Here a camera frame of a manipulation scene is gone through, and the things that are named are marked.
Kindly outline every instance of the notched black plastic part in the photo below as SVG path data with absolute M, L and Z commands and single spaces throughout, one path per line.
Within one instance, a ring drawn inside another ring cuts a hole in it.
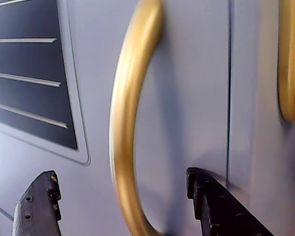
M 60 199 L 56 173 L 40 174 L 15 207 L 12 236 L 61 236 Z
M 187 197 L 203 236 L 274 236 L 206 170 L 187 169 Z

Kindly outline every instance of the door handle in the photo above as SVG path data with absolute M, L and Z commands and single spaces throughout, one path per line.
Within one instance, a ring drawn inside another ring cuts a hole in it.
M 162 31 L 160 0 L 141 0 L 132 16 L 115 74 L 109 120 L 110 169 L 123 217 L 133 236 L 160 236 L 138 195 L 133 156 L 138 102 Z
M 280 1 L 278 91 L 282 116 L 295 121 L 295 0 Z

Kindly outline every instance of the painted surface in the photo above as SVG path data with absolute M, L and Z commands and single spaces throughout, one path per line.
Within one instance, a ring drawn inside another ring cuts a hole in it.
M 230 181 L 276 236 L 295 235 L 295 124 L 277 99 L 279 1 L 233 1 Z
M 64 39 L 72 40 L 90 159 L 77 163 L 72 160 L 80 150 L 68 159 L 65 150 L 50 153 L 0 132 L 0 207 L 9 214 L 31 181 L 52 169 L 61 188 L 63 235 L 129 235 L 110 178 L 108 119 L 118 55 L 136 3 L 58 1 L 61 22 L 69 19 L 70 35 L 64 31 Z M 199 166 L 226 174 L 229 6 L 224 0 L 165 0 L 164 10 L 164 34 L 138 109 L 138 186 L 157 229 L 198 235 L 185 171 Z

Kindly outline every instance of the dark vent panel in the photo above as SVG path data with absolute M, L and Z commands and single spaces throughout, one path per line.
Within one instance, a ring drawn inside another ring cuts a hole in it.
M 78 148 L 56 0 L 0 0 L 0 122 Z

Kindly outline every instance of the curved gold handle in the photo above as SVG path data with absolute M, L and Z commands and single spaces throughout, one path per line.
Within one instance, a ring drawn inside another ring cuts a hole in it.
M 279 99 L 283 118 L 295 121 L 295 0 L 281 0 Z
M 117 65 L 109 121 L 111 175 L 123 217 L 133 236 L 160 236 L 148 222 L 138 195 L 133 141 L 137 106 L 162 30 L 160 0 L 141 0 L 130 21 Z

